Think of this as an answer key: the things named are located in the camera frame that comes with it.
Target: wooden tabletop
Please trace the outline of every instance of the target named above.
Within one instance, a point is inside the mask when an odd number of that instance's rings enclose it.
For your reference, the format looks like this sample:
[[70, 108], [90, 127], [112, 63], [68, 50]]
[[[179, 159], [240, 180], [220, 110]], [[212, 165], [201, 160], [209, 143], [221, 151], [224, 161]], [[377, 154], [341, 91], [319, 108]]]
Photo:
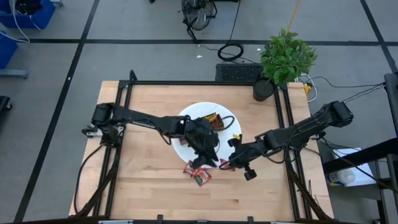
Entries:
[[[103, 82], [98, 103], [114, 102], [117, 86], [118, 82]], [[284, 109], [283, 95], [280, 95]], [[294, 121], [309, 117], [303, 85], [291, 83], [289, 96]], [[243, 142], [251, 142], [255, 135], [279, 128], [275, 98], [272, 96], [264, 102], [257, 102], [252, 97], [251, 86], [135, 85], [130, 109], [156, 116], [173, 116], [202, 101], [218, 103], [231, 110], [241, 125]], [[100, 138], [89, 139], [84, 157], [95, 150], [99, 142]], [[314, 141], [309, 142], [308, 148], [318, 151]], [[332, 217], [321, 160], [313, 152], [302, 151], [301, 155], [305, 178], [312, 183], [312, 194], [326, 214]], [[94, 155], [83, 169], [78, 191], [79, 209], [98, 186], [103, 156], [104, 149]], [[282, 153], [272, 158], [279, 161]], [[162, 214], [165, 220], [245, 221], [248, 216], [253, 216], [255, 221], [294, 220], [284, 164], [274, 164], [259, 157], [251, 162], [257, 178], [250, 181], [244, 178], [243, 170], [210, 170], [213, 178], [202, 187], [189, 175], [183, 174], [184, 167], [185, 162], [172, 146], [164, 144], [158, 132], [128, 125], [111, 218], [154, 220]], [[104, 211], [107, 194], [106, 189], [100, 214]], [[302, 203], [299, 204], [304, 217]]]

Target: blue bin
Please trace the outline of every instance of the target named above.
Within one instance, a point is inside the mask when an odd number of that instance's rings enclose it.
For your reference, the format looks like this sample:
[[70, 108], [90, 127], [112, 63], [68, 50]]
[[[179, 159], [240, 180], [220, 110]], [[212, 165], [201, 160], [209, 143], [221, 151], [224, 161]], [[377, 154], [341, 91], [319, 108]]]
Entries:
[[10, 61], [17, 48], [18, 45], [15, 40], [0, 34], [0, 69], [4, 69], [7, 66], [8, 61]]
[[[55, 11], [55, 6], [50, 2], [50, 0], [41, 0], [40, 2], [43, 6], [41, 10], [38, 10], [35, 14], [29, 15], [19, 15], [16, 14], [16, 19], [20, 28], [31, 28], [31, 29], [44, 29], [50, 22], [50, 19]], [[6, 4], [0, 4], [0, 7], [6, 7]], [[8, 8], [1, 9], [0, 11], [7, 12]], [[17, 28], [14, 21], [14, 16], [12, 14], [0, 14], [0, 22], [8, 28]]]

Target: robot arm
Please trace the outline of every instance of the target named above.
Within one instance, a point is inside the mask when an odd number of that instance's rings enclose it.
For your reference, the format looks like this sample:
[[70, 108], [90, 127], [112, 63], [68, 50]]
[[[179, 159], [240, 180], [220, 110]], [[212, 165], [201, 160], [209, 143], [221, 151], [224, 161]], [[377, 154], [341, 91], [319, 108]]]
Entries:
[[101, 144], [117, 147], [120, 144], [122, 130], [120, 126], [135, 124], [151, 128], [159, 132], [164, 138], [184, 138], [188, 146], [195, 150], [198, 157], [193, 161], [193, 167], [203, 164], [216, 167], [213, 160], [218, 161], [215, 147], [218, 145], [218, 135], [212, 130], [211, 124], [204, 118], [190, 119], [189, 116], [157, 117], [134, 110], [116, 106], [114, 103], [97, 105], [91, 123], [101, 130], [103, 136]]
[[241, 139], [230, 139], [228, 144], [235, 147], [235, 152], [229, 157], [229, 166], [245, 168], [246, 180], [256, 177], [249, 163], [259, 156], [269, 157], [287, 147], [300, 149], [308, 143], [311, 136], [319, 134], [329, 126], [343, 127], [353, 120], [352, 112], [338, 101], [323, 105], [311, 117], [288, 128], [279, 128], [262, 133], [255, 137], [254, 142], [242, 144]]

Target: cable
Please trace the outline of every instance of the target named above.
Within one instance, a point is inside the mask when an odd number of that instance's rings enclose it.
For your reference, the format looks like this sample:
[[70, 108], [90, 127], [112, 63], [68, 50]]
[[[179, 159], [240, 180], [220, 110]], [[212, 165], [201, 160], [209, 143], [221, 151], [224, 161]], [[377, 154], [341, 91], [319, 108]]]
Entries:
[[345, 159], [344, 157], [341, 157], [339, 154], [335, 153], [332, 147], [328, 147], [328, 149], [337, 157], [339, 157], [339, 159], [341, 159], [342, 161], [345, 161], [346, 163], [348, 163], [349, 165], [355, 167], [357, 170], [359, 170], [360, 172], [362, 172], [363, 174], [365, 174], [366, 176], [370, 177], [371, 179], [373, 179], [374, 181], [376, 181], [379, 185], [381, 185], [382, 187], [384, 187], [385, 189], [389, 189], [391, 191], [393, 191], [395, 194], [398, 194], [398, 191], [389, 188], [385, 183], [381, 182], [380, 180], [377, 180], [376, 178], [374, 178], [372, 175], [368, 174], [367, 172], [363, 171], [362, 169], [360, 169], [358, 166], [356, 166], [355, 164], [353, 164], [351, 161]]
[[[226, 62], [232, 62], [233, 60], [236, 60], [236, 59], [240, 58], [240, 57], [243, 55], [243, 52], [244, 52], [243, 44], [230, 44], [230, 42], [231, 42], [231, 40], [232, 40], [232, 36], [233, 36], [233, 34], [234, 34], [236, 19], [238, 18], [238, 13], [239, 13], [239, 8], [240, 8], [240, 7], [241, 7], [241, 0], [239, 0], [239, 2], [238, 2], [238, 8], [237, 8], [237, 10], [236, 10], [234, 25], [232, 26], [232, 32], [231, 32], [231, 35], [230, 35], [230, 37], [229, 37], [229, 40], [227, 41], [227, 43], [226, 43], [224, 46], [222, 46], [220, 49], [218, 49], [218, 52], [217, 52], [218, 58], [220, 58], [220, 59], [222, 59], [222, 60], [224, 60], [224, 61], [226, 61]], [[229, 57], [229, 58], [223, 57], [223, 56], [221, 55], [221, 53], [223, 53], [223, 50], [224, 50], [225, 48], [230, 47], [230, 46], [239, 48], [239, 49], [240, 49], [240, 53], [238, 53], [237, 55], [234, 55], [234, 56], [232, 56], [232, 57]]]
[[361, 96], [361, 94], [366, 93], [367, 91], [372, 92], [373, 90], [377, 89], [378, 87], [379, 87], [379, 86], [374, 86], [374, 87], [372, 87], [372, 88], [368, 88], [367, 90], [361, 91], [361, 92], [359, 92], [359, 93], [357, 93], [357, 94], [355, 94], [355, 95], [353, 95], [353, 96], [348, 97], [347, 99], [343, 100], [342, 102], [347, 101], [347, 100], [350, 100], [350, 99], [352, 99], [352, 98], [355, 98], [356, 96]]
[[320, 154], [319, 152], [317, 152], [317, 151], [315, 151], [315, 150], [313, 150], [313, 149], [309, 149], [309, 148], [307, 148], [307, 147], [303, 147], [303, 149], [308, 150], [308, 151], [310, 151], [310, 152], [313, 152], [313, 153], [317, 154], [317, 155], [318, 155], [319, 157], [321, 157], [321, 159], [322, 159], [322, 156], [321, 156], [321, 154]]
[[245, 151], [243, 151], [243, 152], [240, 153], [239, 155], [235, 156], [234, 158], [232, 158], [232, 159], [230, 159], [230, 160], [228, 160], [228, 161], [223, 162], [221, 165], [218, 166], [218, 168], [219, 168], [220, 170], [228, 170], [228, 169], [224, 169], [224, 168], [222, 168], [222, 167], [225, 166], [225, 164], [227, 164], [227, 163], [229, 163], [229, 162], [232, 162], [232, 161], [234, 161], [235, 159], [241, 157], [241, 156], [242, 156], [243, 154], [245, 154], [248, 150], [249, 150], [249, 149], [246, 149]]
[[[206, 49], [208, 49], [208, 50], [215, 50], [215, 51], [219, 51], [219, 49], [212, 49], [212, 48], [209, 48], [209, 47], [207, 47], [207, 46], [205, 46], [205, 45], [203, 45], [203, 44], [198, 44], [198, 46], [199, 47], [201, 47], [201, 46], [203, 46], [203, 47], [205, 47]], [[222, 54], [226, 54], [226, 55], [231, 55], [231, 56], [235, 56], [235, 54], [230, 54], [230, 53], [225, 53], [225, 52], [221, 52]], [[251, 63], [255, 63], [255, 64], [260, 64], [260, 63], [258, 63], [258, 62], [254, 62], [254, 61], [252, 61], [252, 60], [250, 60], [250, 59], [248, 59], [248, 58], [244, 58], [244, 57], [239, 57], [239, 58], [241, 58], [241, 59], [245, 59], [245, 60], [247, 60], [247, 61], [249, 61], [249, 62], [251, 62]]]
[[232, 115], [225, 116], [224, 118], [222, 118], [222, 120], [224, 120], [225, 118], [232, 118], [232, 121], [230, 122], [230, 124], [225, 126], [225, 127], [223, 127], [223, 128], [221, 128], [221, 129], [213, 129], [213, 131], [224, 131], [224, 130], [227, 130], [235, 122], [235, 117], [232, 116]]
[[373, 90], [371, 90], [371, 91], [369, 91], [369, 92], [367, 92], [367, 93], [365, 93], [365, 94], [359, 95], [359, 96], [357, 96], [357, 97], [355, 97], [355, 98], [351, 98], [350, 100], [347, 100], [345, 103], [347, 104], [347, 103], [349, 103], [349, 102], [351, 102], [351, 101], [353, 101], [353, 100], [358, 99], [358, 98], [361, 97], [361, 96], [368, 95], [368, 94], [370, 94], [371, 92], [373, 92], [373, 91], [375, 91], [375, 90], [378, 90], [378, 89], [381, 89], [381, 88], [383, 88], [383, 87], [384, 87], [384, 85], [381, 85], [380, 87], [377, 87], [377, 88], [375, 88], [375, 89], [373, 89]]
[[287, 154], [289, 153], [289, 150], [287, 150], [287, 148], [283, 149], [284, 152], [284, 158], [281, 161], [275, 161], [273, 159], [270, 158], [270, 156], [265, 156], [265, 158], [267, 158], [269, 161], [275, 163], [275, 164], [282, 164], [285, 162], [286, 158], [287, 158]]
[[318, 90], [317, 90], [317, 88], [316, 88], [314, 82], [312, 81], [312, 78], [311, 78], [309, 75], [307, 75], [307, 74], [302, 74], [302, 76], [306, 76], [306, 77], [310, 80], [310, 82], [311, 82], [311, 84], [312, 84], [312, 87], [313, 87], [313, 89], [315, 90], [315, 96], [314, 96], [311, 100], [308, 100], [308, 101], [307, 101], [307, 103], [311, 103], [312, 101], [316, 100], [316, 98], [318, 97]]
[[8, 38], [10, 38], [10, 39], [12, 39], [12, 40], [15, 40], [15, 41], [19, 41], [19, 42], [23, 42], [23, 43], [27, 43], [27, 44], [29, 44], [30, 43], [30, 39], [28, 38], [28, 36], [26, 36], [25, 35], [25, 33], [21, 30], [21, 28], [19, 27], [19, 25], [18, 25], [18, 22], [17, 22], [17, 18], [16, 18], [16, 16], [15, 16], [15, 7], [16, 7], [16, 2], [15, 2], [15, 0], [12, 0], [12, 5], [13, 5], [13, 7], [12, 7], [12, 15], [13, 15], [13, 17], [14, 17], [14, 22], [15, 22], [15, 25], [17, 26], [17, 28], [19, 29], [19, 32], [21, 32], [21, 34], [27, 39], [27, 41], [26, 40], [21, 40], [21, 39], [16, 39], [16, 38], [13, 38], [13, 37], [10, 37], [10, 36], [8, 36], [7, 34], [4, 34], [4, 33], [2, 33], [2, 32], [0, 32], [0, 34], [2, 34], [3, 36], [5, 36], [5, 37], [8, 37]]
[[87, 158], [83, 161], [83, 163], [80, 166], [79, 173], [77, 174], [77, 182], [76, 182], [76, 188], [75, 188], [75, 198], [73, 199], [73, 208], [75, 209], [75, 213], [76, 214], [78, 213], [77, 192], [78, 192], [78, 189], [79, 189], [81, 171], [83, 170], [83, 168], [84, 168], [86, 162], [88, 161], [88, 159], [91, 156], [94, 156], [94, 154], [96, 154], [102, 147], [103, 147], [103, 145], [100, 145], [98, 148], [96, 148], [90, 155], [87, 156]]
[[[322, 138], [322, 139], [325, 140], [325, 142], [321, 142], [321, 141], [320, 141], [320, 143], [324, 144], [324, 145], [327, 146], [327, 147], [330, 147], [330, 146], [328, 145], [328, 143], [334, 144], [335, 146], [340, 146], [340, 145], [335, 144], [335, 143], [333, 143], [333, 142], [331, 142], [331, 141], [329, 141], [329, 140], [326, 140], [325, 138]], [[346, 149], [354, 149], [354, 150], [357, 150], [358, 152], [360, 151], [360, 149], [350, 148], [350, 147], [346, 147], [346, 146], [340, 146], [340, 147], [343, 147], [343, 148], [346, 148]], [[335, 150], [337, 150], [338, 152], [340, 152], [340, 153], [343, 154], [343, 155], [349, 155], [349, 153], [341, 152], [339, 149], [335, 149]]]
[[313, 77], [312, 80], [317, 79], [317, 78], [322, 78], [322, 79], [324, 79], [326, 82], [329, 83], [330, 86], [335, 87], [335, 88], [360, 88], [360, 87], [378, 86], [378, 85], [382, 85], [382, 84], [383, 84], [383, 83], [378, 83], [378, 84], [372, 84], [372, 85], [336, 86], [336, 85], [331, 84], [330, 81], [329, 81], [327, 78], [322, 77], [322, 76]]

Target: white container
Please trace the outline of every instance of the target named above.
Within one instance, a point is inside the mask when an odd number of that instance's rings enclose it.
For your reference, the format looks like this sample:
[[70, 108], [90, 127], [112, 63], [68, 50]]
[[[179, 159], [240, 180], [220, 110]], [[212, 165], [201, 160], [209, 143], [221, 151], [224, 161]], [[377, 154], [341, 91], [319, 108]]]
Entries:
[[326, 175], [326, 182], [330, 186], [350, 184], [355, 181], [355, 174], [351, 169], [339, 170]]

